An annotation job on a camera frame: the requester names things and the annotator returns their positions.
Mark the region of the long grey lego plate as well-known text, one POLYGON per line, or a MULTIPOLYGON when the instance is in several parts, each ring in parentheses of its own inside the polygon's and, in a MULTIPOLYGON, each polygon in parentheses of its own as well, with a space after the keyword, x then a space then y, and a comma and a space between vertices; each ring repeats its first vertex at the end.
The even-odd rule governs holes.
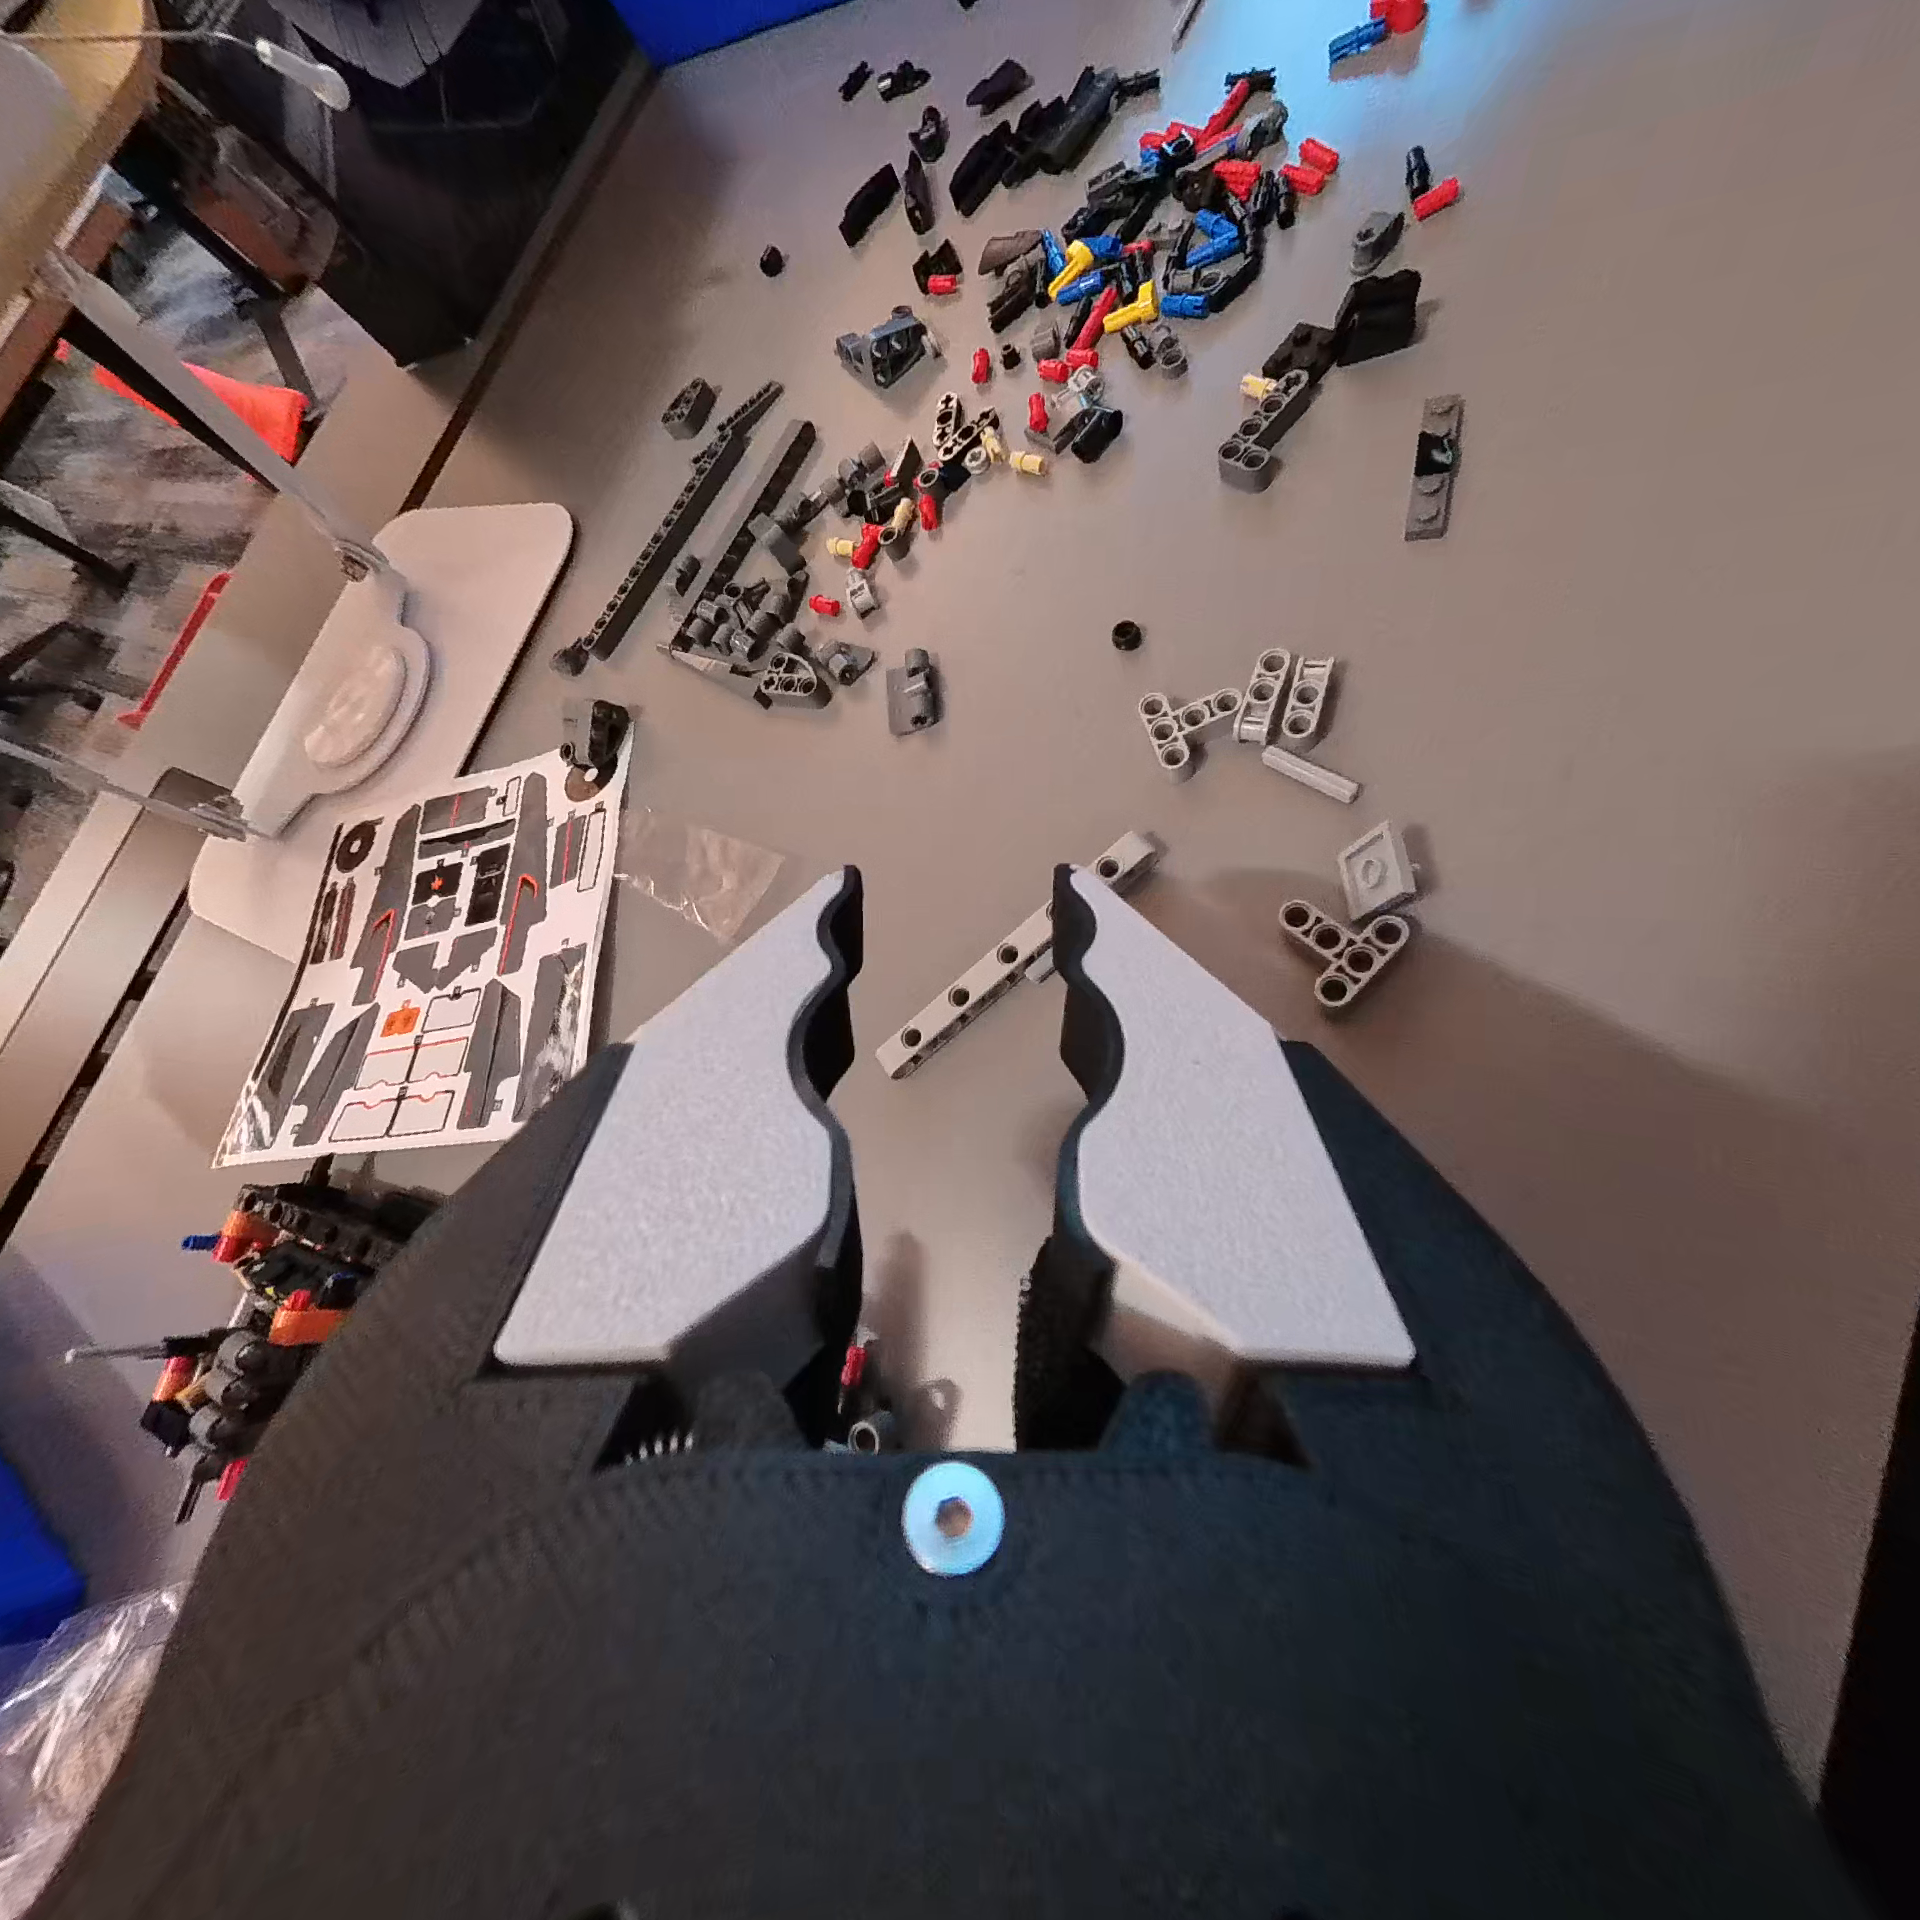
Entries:
POLYGON ((1460 466, 1464 404, 1459 394, 1432 396, 1425 402, 1403 518, 1403 539, 1411 545, 1441 539, 1449 530, 1460 466))

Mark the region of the long light grey lego beam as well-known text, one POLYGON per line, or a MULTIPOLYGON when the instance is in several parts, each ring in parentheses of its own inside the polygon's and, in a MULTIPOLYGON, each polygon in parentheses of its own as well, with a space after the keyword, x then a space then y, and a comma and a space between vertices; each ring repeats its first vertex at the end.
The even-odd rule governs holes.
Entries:
MULTIPOLYGON (((1163 844, 1158 834, 1128 831, 1088 863, 1088 874, 1124 894, 1153 874, 1161 857, 1163 844)), ((1047 979, 1055 972, 1052 948, 1055 907, 1047 898, 876 1046, 880 1071, 900 1082, 924 1067, 1014 987, 1047 979)))

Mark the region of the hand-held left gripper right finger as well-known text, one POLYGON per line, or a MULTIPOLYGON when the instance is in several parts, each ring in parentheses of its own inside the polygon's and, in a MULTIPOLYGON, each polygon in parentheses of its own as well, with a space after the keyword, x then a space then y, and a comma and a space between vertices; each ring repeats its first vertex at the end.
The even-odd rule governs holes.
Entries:
POLYGON ((1091 1449, 1177 1377, 1224 1449, 1295 1449, 1273 1381, 1398 1377, 1414 1340, 1281 1033, 1084 866, 1052 881, 1084 1108, 1017 1311, 1017 1445, 1091 1449))

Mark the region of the small light grey lego beam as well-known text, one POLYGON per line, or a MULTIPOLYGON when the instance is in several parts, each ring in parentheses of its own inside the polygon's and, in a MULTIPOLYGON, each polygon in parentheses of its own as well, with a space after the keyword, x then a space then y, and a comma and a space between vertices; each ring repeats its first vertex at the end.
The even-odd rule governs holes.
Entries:
POLYGON ((1184 703, 1151 691, 1139 702, 1139 718, 1163 777, 1184 782, 1193 777, 1209 745, 1238 737, 1242 691, 1217 687, 1184 703))
POLYGON ((1239 697, 1231 739, 1239 745, 1307 754, 1323 733, 1336 671, 1336 655, 1264 649, 1239 697))

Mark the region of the lego set box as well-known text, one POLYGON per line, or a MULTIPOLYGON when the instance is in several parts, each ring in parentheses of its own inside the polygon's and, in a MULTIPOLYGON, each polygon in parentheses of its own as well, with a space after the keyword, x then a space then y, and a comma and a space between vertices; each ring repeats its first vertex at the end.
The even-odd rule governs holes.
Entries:
POLYGON ((398 366, 478 337, 635 67, 608 3, 156 4, 171 33, 267 38, 331 67, 331 110, 251 50, 174 41, 162 70, 319 193, 321 284, 398 366))

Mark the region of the short dark grey lego beam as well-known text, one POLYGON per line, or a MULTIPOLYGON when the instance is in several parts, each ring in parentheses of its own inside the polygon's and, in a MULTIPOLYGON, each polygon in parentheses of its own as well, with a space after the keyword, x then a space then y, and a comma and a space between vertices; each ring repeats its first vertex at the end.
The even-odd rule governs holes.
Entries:
POLYGON ((1217 450, 1217 475, 1235 491, 1264 491, 1281 470, 1281 444, 1313 404, 1314 382, 1304 367, 1281 374, 1238 421, 1217 450))

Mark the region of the blue plastic bin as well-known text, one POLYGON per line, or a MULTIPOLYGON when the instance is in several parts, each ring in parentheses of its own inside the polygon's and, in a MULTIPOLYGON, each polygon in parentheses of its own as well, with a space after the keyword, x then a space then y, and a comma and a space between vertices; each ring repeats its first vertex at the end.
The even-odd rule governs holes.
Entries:
POLYGON ((974 12, 966 3, 611 3, 648 61, 679 77, 799 79, 848 65, 938 53, 974 12))
POLYGON ((86 1603, 86 1575, 3 1460, 3 1645, 36 1644, 86 1603))

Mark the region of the grey lego frame piece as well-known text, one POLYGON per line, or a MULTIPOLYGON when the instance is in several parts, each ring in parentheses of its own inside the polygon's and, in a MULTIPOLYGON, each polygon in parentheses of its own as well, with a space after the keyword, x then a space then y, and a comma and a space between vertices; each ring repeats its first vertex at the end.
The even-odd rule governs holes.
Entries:
POLYGON ((897 305, 873 326, 850 329, 835 338, 842 371, 872 394, 900 388, 926 364, 945 361, 945 343, 912 305, 897 305))

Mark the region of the grey square lego plate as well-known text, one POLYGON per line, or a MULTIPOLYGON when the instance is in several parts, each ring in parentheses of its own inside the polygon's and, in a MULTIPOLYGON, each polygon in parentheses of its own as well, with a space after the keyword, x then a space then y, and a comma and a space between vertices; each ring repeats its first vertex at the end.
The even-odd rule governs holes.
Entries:
POLYGON ((1336 876, 1353 926, 1395 911, 1423 892, 1419 866, 1403 831, 1390 821, 1345 845, 1336 854, 1336 876))

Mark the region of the thin metal rod white tip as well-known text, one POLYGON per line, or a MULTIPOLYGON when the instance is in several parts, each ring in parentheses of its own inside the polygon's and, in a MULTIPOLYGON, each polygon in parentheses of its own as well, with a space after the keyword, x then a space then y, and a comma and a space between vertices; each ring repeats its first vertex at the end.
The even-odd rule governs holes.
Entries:
POLYGON ((236 29, 231 21, 239 9, 240 4, 226 3, 151 3, 160 44, 239 53, 306 93, 328 111, 353 108, 353 89, 343 70, 274 36, 236 29))

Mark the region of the white box with yellow label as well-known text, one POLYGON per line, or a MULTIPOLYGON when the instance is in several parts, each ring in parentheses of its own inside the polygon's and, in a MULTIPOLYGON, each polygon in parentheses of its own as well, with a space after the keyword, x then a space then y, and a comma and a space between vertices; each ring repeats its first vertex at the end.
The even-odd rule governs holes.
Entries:
POLYGON ((80 110, 52 67, 3 36, 3 300, 28 279, 47 206, 82 132, 80 110))

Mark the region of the wooden side table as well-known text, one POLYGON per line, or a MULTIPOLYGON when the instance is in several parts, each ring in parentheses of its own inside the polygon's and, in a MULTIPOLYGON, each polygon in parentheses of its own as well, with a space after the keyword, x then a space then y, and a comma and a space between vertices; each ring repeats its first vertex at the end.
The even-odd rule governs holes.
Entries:
POLYGON ((43 246, 19 293, 3 300, 3 406, 10 409, 72 323, 65 298, 34 291, 42 254, 58 249, 100 277, 108 246, 127 227, 103 199, 103 179, 156 93, 160 44, 153 7, 145 3, 42 4, 28 33, 6 34, 55 68, 82 122, 59 196, 47 206, 43 246))

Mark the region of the grey angled lego beam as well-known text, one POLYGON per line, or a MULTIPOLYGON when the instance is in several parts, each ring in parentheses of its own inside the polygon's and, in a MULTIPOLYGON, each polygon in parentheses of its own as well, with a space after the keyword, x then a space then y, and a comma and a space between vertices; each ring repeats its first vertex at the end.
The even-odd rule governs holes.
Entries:
POLYGON ((1313 999, 1326 1017, 1345 1017, 1411 948, 1416 921, 1376 915, 1350 926, 1320 905, 1290 898, 1281 907, 1281 937, 1313 962, 1313 999))

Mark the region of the white flat stand base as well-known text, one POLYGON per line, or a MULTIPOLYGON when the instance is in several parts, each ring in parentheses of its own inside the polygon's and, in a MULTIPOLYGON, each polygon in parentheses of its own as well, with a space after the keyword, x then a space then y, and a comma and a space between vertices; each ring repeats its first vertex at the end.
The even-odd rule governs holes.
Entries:
POLYGON ((199 921, 295 959, 337 829, 448 793, 555 590, 574 521, 559 502, 419 509, 343 588, 233 785, 247 828, 211 837, 187 883, 199 921))

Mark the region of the partly built lego model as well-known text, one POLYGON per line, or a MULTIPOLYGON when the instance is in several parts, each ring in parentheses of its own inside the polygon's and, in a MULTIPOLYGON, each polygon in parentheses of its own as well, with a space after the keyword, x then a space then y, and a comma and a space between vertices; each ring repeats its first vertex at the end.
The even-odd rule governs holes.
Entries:
POLYGON ((424 1188, 331 1181, 331 1156, 289 1183, 247 1183, 216 1235, 183 1238, 230 1269, 239 1299, 224 1323, 153 1341, 74 1347, 65 1362, 139 1361, 156 1382, 139 1428, 183 1460, 176 1525, 206 1491, 233 1497, 251 1454, 323 1349, 442 1201, 424 1188))

